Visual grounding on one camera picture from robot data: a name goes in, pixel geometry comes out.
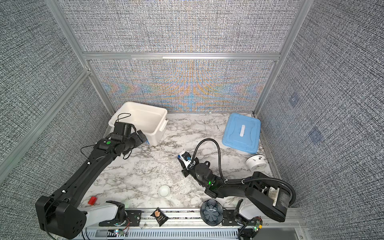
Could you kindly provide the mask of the white plastic storage bin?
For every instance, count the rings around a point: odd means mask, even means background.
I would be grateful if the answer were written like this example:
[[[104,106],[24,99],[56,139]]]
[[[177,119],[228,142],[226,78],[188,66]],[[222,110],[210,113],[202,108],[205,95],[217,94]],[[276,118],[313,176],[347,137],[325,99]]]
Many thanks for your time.
[[[133,124],[147,137],[148,145],[157,146],[166,131],[167,114],[164,108],[126,102],[111,117],[109,126],[113,127],[116,121]]]

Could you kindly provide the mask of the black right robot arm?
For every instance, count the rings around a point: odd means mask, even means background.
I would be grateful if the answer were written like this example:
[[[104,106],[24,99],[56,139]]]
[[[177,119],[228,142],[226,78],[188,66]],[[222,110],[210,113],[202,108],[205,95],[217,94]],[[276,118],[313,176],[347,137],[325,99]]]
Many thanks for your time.
[[[177,158],[184,177],[192,176],[205,188],[205,194],[213,199],[246,198],[261,213],[280,223],[286,220],[288,208],[296,201],[296,191],[290,184],[261,172],[254,172],[244,179],[225,180],[213,174],[208,161],[193,160],[188,152],[184,156],[179,154]]]

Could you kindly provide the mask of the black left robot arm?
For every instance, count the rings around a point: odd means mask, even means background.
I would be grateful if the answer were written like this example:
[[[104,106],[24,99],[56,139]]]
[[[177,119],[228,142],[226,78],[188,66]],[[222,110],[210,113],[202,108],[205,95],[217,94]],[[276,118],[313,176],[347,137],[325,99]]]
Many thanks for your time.
[[[146,141],[145,134],[133,124],[115,122],[114,131],[92,146],[87,160],[70,179],[50,196],[37,200],[40,228],[50,238],[75,238],[86,227],[88,213],[78,207],[90,186],[112,161]]]

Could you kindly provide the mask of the white round dish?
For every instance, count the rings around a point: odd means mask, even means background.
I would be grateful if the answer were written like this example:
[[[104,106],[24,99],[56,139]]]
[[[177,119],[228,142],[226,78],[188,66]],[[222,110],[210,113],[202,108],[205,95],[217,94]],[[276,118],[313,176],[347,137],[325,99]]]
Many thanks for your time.
[[[166,198],[170,195],[171,193],[171,189],[169,186],[167,185],[162,185],[159,190],[158,190],[158,194],[161,198]]]

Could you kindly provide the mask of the black snack packet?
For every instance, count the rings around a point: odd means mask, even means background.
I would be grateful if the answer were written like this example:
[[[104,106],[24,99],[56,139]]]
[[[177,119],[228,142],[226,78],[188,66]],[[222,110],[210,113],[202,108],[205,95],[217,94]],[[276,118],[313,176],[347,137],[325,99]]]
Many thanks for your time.
[[[169,220],[169,217],[167,217],[160,208],[156,208],[151,214],[151,217],[156,219],[160,227]]]

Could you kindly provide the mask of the blue plastic bin lid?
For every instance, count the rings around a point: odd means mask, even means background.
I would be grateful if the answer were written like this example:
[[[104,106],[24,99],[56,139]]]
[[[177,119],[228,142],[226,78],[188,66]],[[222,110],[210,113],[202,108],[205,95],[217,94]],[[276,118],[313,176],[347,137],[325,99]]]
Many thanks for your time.
[[[260,134],[259,119],[232,113],[229,116],[222,143],[242,152],[256,154],[259,150]]]

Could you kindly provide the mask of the white round device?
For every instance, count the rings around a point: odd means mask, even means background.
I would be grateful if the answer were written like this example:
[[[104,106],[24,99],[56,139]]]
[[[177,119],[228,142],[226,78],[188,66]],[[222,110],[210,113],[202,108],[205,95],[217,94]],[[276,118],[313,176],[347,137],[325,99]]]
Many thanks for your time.
[[[246,165],[252,172],[260,172],[268,165],[267,159],[264,155],[255,155],[246,160]]]

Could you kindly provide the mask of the small red cap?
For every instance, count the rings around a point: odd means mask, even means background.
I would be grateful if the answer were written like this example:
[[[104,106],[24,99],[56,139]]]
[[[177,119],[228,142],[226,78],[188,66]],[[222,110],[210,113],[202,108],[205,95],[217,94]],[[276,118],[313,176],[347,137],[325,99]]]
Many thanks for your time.
[[[98,199],[97,197],[92,196],[92,197],[89,199],[89,201],[88,201],[88,205],[93,206],[93,205],[96,203],[97,199]]]

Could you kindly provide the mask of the aluminium front rail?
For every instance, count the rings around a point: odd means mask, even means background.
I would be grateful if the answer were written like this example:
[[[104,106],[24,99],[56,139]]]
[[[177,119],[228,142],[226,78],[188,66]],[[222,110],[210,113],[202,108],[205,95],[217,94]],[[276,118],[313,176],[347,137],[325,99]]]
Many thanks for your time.
[[[240,226],[209,226],[202,219],[199,208],[163,209],[169,217],[161,227],[151,217],[154,209],[126,209],[142,211],[138,227],[116,227],[111,221],[96,223],[84,228],[76,240],[237,240],[249,235],[252,240],[310,240],[309,229],[299,209],[289,209],[285,222],[278,223],[261,215],[261,228],[256,228],[259,220],[251,221],[246,228]]]

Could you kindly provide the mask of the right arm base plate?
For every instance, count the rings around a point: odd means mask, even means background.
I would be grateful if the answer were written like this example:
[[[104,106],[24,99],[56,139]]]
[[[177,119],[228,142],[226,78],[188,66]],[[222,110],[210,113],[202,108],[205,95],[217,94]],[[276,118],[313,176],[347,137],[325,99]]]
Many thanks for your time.
[[[240,226],[236,221],[235,215],[234,215],[234,209],[224,209],[223,211],[223,220],[222,220],[222,226],[229,227],[229,226]]]

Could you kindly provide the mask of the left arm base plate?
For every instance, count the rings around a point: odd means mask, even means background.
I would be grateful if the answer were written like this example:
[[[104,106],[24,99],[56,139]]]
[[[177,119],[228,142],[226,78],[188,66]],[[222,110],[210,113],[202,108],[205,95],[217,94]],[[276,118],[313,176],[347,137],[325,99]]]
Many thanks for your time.
[[[140,210],[125,210],[118,211],[116,223],[113,225],[116,227],[138,227],[141,222],[142,211]]]

